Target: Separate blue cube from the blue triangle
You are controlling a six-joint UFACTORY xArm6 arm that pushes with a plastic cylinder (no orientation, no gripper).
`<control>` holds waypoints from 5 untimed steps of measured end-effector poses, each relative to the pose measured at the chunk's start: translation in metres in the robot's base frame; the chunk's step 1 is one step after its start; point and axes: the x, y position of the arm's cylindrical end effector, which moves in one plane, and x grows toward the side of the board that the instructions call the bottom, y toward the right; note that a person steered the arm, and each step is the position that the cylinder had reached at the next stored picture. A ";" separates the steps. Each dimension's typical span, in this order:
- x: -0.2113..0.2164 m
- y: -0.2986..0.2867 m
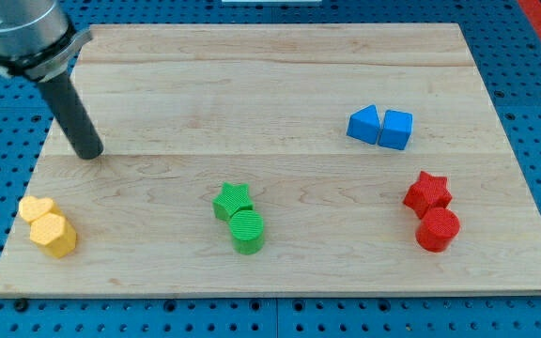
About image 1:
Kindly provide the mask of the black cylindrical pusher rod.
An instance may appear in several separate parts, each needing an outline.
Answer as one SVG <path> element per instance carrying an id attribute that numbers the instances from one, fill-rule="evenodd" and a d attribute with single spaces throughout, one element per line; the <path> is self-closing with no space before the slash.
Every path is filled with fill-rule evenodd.
<path id="1" fill-rule="evenodd" d="M 75 154 L 82 160 L 97 158 L 103 152 L 102 140 L 68 73 L 39 82 L 37 88 Z"/>

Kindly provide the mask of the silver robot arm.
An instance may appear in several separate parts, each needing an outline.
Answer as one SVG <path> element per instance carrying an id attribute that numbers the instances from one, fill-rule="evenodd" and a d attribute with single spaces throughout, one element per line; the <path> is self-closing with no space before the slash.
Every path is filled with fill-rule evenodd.
<path id="1" fill-rule="evenodd" d="M 0 75 L 34 83 L 75 154 L 97 158 L 103 143 L 70 80 L 70 60 L 92 39 L 56 0 L 0 0 Z"/>

